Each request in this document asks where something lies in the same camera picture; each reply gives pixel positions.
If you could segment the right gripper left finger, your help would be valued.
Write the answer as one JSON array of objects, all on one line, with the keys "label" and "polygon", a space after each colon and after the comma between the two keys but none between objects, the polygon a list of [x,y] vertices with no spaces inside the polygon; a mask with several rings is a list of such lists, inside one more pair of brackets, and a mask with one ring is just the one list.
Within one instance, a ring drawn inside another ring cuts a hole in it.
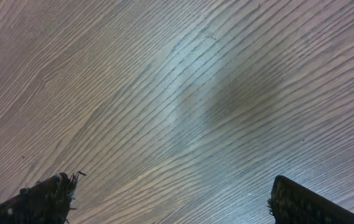
[{"label": "right gripper left finger", "polygon": [[18,195],[0,203],[0,224],[68,223],[78,178],[83,174],[59,172],[31,188],[20,189]]}]

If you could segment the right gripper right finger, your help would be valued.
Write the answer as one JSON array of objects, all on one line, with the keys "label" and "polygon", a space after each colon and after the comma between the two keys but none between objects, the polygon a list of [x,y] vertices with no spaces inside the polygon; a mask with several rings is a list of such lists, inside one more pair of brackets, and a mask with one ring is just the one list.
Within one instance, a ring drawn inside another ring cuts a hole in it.
[{"label": "right gripper right finger", "polygon": [[276,224],[354,224],[354,213],[278,175],[268,200]]}]

